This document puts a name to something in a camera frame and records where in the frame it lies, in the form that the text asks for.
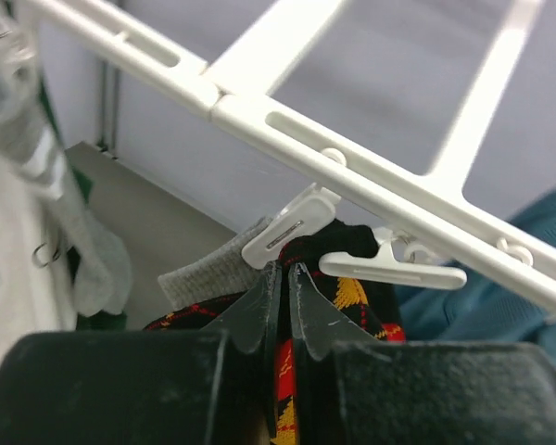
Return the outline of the grey striped sock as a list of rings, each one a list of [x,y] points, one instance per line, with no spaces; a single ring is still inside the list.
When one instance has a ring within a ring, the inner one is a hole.
[[[77,312],[123,312],[132,267],[122,241],[88,209],[65,150],[40,101],[34,42],[0,3],[0,157],[32,187],[80,256],[73,284]]]

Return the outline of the red black argyle sock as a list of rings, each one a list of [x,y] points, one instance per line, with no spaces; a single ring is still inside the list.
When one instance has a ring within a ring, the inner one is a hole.
[[[203,259],[164,273],[158,279],[173,310],[146,325],[148,330],[200,329],[228,310],[258,281],[260,271],[243,257],[246,245],[269,225],[260,219]],[[330,275],[322,271],[322,260],[346,259],[349,263],[372,261],[380,245],[373,229],[331,221],[313,235],[286,243],[278,254],[285,269],[302,263],[319,292],[362,331],[378,341],[406,338],[395,292],[390,284],[360,280],[347,271]],[[276,431],[272,444],[298,444],[297,394],[294,347],[287,322],[281,324],[274,350],[274,388],[277,401]]]

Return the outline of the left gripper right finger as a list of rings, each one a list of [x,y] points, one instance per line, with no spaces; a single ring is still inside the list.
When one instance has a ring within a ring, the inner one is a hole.
[[[556,444],[556,370],[519,343],[382,342],[288,275],[304,444]]]

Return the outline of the blue cloth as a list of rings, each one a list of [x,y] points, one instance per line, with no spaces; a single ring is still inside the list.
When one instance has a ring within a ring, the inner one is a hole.
[[[556,248],[556,188],[510,223]],[[556,366],[556,318],[469,268],[457,290],[397,286],[409,340],[531,342]]]

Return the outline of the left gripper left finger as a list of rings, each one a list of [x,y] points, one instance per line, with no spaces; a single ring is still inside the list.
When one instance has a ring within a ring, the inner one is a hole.
[[[33,334],[0,364],[0,444],[257,444],[276,429],[282,271],[199,330]]]

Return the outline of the green and white sock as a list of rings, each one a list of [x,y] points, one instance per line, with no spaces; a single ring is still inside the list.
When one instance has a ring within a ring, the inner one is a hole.
[[[57,116],[52,107],[50,94],[47,91],[44,81],[40,82],[39,99],[57,140],[61,142],[62,138],[57,123]],[[83,172],[78,171],[76,168],[72,168],[72,172],[77,186],[80,187],[82,198],[84,202],[87,203],[93,189],[93,182]],[[74,284],[80,268],[81,257],[73,247],[66,248],[66,254],[71,283]],[[124,312],[121,314],[110,314],[101,311],[90,317],[79,315],[77,317],[76,330],[122,331],[126,328],[126,324],[127,315]]]

